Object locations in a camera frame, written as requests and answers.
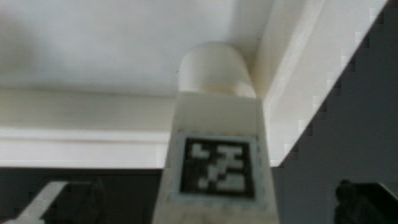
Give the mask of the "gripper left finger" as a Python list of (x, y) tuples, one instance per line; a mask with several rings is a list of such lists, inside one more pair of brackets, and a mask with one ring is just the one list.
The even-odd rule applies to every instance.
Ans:
[(42, 215), (65, 185), (65, 181), (51, 181), (46, 184), (17, 217), (9, 221), (9, 224), (44, 224)]

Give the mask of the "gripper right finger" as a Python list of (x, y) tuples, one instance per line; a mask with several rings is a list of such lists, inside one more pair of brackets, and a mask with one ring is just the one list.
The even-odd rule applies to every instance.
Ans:
[(398, 224), (398, 199), (378, 183), (341, 180), (334, 224)]

